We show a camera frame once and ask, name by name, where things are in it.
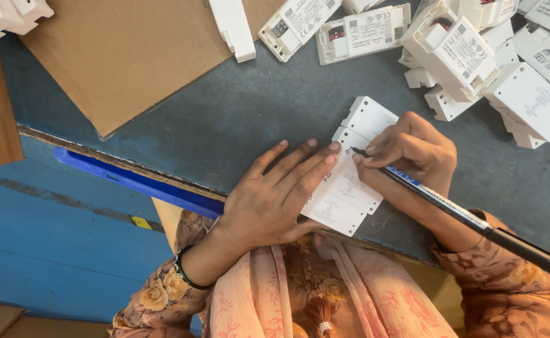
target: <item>black bangle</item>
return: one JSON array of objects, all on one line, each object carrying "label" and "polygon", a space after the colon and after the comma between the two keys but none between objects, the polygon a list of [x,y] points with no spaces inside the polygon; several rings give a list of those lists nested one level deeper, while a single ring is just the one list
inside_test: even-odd
[{"label": "black bangle", "polygon": [[181,249],[179,251],[179,253],[177,254],[177,256],[174,257],[174,261],[173,261],[173,267],[174,267],[174,270],[175,272],[177,272],[177,274],[179,275],[179,277],[181,277],[181,279],[186,283],[188,284],[190,287],[194,288],[194,289],[198,289],[198,290],[208,290],[210,289],[211,287],[214,286],[214,284],[212,285],[209,285],[209,286],[200,286],[200,285],[197,285],[196,283],[192,282],[191,280],[189,280],[189,278],[187,278],[187,276],[185,275],[185,273],[183,272],[183,268],[181,267],[181,257],[183,256],[183,254],[189,250],[191,247],[193,247],[194,245],[188,245],[186,246],[185,248]]}]

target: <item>blue table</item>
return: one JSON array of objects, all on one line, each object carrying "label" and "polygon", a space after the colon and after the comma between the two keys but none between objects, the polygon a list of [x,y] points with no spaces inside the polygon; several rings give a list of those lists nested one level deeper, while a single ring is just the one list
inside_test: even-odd
[{"label": "blue table", "polygon": [[[417,0],[409,2],[414,11]],[[340,9],[333,19],[343,15]],[[513,24],[523,25],[523,18],[516,15]],[[354,98],[367,95],[397,114],[417,112],[455,142],[459,165],[452,200],[489,211],[524,238],[550,248],[550,144],[518,148],[486,100],[452,122],[435,120],[423,98],[429,88],[407,87],[402,75],[407,68],[397,63],[399,49],[324,67],[314,38],[287,63],[262,43],[256,43],[256,54],[242,64],[226,61],[102,142],[23,43],[14,35],[0,39],[24,134],[223,200],[254,158],[281,139],[292,149],[310,136],[328,144]],[[386,202],[354,239],[435,263],[429,231]]]}]

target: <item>peach scarf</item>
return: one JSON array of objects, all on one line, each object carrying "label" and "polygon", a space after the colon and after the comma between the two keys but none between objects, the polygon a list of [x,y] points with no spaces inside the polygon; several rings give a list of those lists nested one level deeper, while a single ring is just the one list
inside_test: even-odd
[{"label": "peach scarf", "polygon": [[[367,338],[457,338],[402,265],[375,251],[314,237],[321,258],[335,260]],[[211,332],[215,338],[293,338],[279,245],[251,250],[219,278]]]}]

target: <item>blue plastic strip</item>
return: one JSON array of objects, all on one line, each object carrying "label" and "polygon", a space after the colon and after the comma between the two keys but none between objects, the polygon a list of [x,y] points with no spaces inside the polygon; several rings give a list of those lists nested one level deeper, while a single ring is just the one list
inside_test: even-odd
[{"label": "blue plastic strip", "polygon": [[223,214],[224,202],[173,187],[172,185],[130,172],[118,166],[104,163],[98,159],[74,153],[62,147],[55,148],[54,156],[64,164],[74,166],[84,172],[94,174],[108,181],[118,183],[139,191],[142,194],[155,197],[208,218],[216,219]]}]

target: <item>floral shirt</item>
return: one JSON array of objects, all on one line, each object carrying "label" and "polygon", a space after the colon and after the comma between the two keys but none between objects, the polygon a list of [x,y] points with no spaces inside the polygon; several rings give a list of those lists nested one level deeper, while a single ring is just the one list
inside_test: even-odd
[{"label": "floral shirt", "polygon": [[[472,212],[492,226],[507,228],[488,213]],[[183,211],[175,250],[200,241],[205,235],[204,222],[202,216]],[[333,260],[321,259],[311,237],[308,234],[282,245],[294,327],[304,328],[309,337],[320,336],[302,312],[309,294],[319,295],[336,304],[331,318],[333,336],[364,337],[338,268]],[[486,239],[462,253],[445,253],[435,245],[432,250],[463,289],[467,337],[550,337],[549,274]],[[211,297],[211,290],[185,284],[170,259],[131,296],[108,331],[115,338],[193,337],[189,324],[198,313],[204,324],[202,337],[208,338]]]}]

